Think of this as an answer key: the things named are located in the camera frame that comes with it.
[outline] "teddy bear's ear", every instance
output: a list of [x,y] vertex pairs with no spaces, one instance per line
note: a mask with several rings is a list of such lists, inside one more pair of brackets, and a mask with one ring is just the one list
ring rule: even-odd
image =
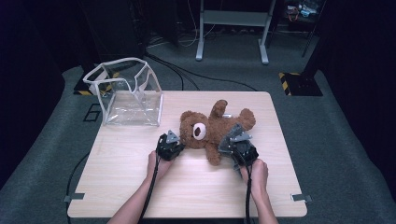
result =
[[183,121],[184,119],[190,117],[194,112],[188,110],[186,112],[183,112],[183,114],[181,114],[180,116],[180,121]]

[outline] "teddy bear's snout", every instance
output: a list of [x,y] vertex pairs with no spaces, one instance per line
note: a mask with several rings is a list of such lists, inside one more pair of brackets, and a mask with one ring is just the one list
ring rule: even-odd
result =
[[194,124],[192,134],[196,140],[204,139],[206,135],[206,126],[203,123]]

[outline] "gray carpet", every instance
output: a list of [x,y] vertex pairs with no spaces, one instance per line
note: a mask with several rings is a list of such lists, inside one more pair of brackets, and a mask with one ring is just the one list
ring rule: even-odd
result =
[[[396,223],[396,204],[383,176],[370,162],[348,126],[325,76],[315,80],[322,97],[286,96],[279,72],[302,72],[312,49],[302,58],[303,35],[276,34],[268,49],[269,65],[262,65],[255,35],[218,35],[205,42],[204,58],[196,62],[197,42],[176,48],[161,44],[148,52],[199,75],[246,83],[268,91],[288,145],[301,189],[313,202],[301,218],[280,223]],[[166,91],[181,91],[180,78],[169,68],[147,59]],[[80,67],[64,73],[64,94],[24,160],[0,191],[0,223],[67,223],[63,203],[69,176],[88,153],[100,127],[83,122],[95,96],[73,94]],[[252,91],[232,82],[189,75],[201,91]],[[195,87],[184,81],[185,91]],[[73,192],[84,162],[72,178]],[[71,223],[106,223],[107,219],[72,218]],[[232,219],[147,220],[147,223],[243,223]]]

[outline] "brown teddy bear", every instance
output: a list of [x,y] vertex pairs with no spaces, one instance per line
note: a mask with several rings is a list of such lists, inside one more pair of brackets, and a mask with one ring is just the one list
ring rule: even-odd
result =
[[180,143],[190,148],[204,147],[206,157],[212,165],[219,165],[218,145],[236,123],[239,123],[244,131],[252,129],[256,124],[253,112],[247,108],[244,108],[237,118],[224,118],[227,104],[225,100],[218,100],[209,118],[190,110],[180,117]]

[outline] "human arm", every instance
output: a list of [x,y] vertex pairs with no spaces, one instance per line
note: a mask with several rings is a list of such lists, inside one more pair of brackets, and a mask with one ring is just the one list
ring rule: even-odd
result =
[[[125,204],[117,211],[117,213],[107,222],[108,224],[135,224],[139,221],[142,214],[146,198],[149,193],[149,187],[156,164],[156,152],[152,151],[148,155],[148,173],[137,191],[125,202]],[[168,171],[173,161],[160,160],[156,181],[159,181]]]
[[[248,171],[245,166],[240,166],[245,183],[248,182]],[[261,159],[253,162],[251,168],[251,197],[256,204],[260,224],[278,223],[267,193],[268,167]]]

